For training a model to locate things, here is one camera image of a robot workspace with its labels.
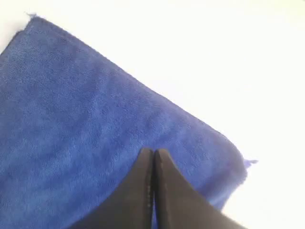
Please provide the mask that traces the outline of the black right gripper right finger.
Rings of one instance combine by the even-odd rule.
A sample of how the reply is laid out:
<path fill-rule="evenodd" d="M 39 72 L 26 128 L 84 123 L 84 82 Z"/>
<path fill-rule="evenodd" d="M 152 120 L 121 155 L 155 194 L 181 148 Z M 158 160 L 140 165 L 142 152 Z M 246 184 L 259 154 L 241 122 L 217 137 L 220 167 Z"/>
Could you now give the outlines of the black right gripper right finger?
<path fill-rule="evenodd" d="M 243 229 L 208 203 L 165 149 L 154 153 L 154 199 L 159 229 Z"/>

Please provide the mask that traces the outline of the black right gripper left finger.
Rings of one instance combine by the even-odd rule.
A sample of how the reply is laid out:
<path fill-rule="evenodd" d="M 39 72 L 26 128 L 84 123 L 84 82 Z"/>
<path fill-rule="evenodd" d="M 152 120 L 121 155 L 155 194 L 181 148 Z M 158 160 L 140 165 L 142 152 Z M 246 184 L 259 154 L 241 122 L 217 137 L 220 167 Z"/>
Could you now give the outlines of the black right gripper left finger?
<path fill-rule="evenodd" d="M 111 195 L 72 229 L 150 229 L 153 215 L 153 151 L 140 150 Z"/>

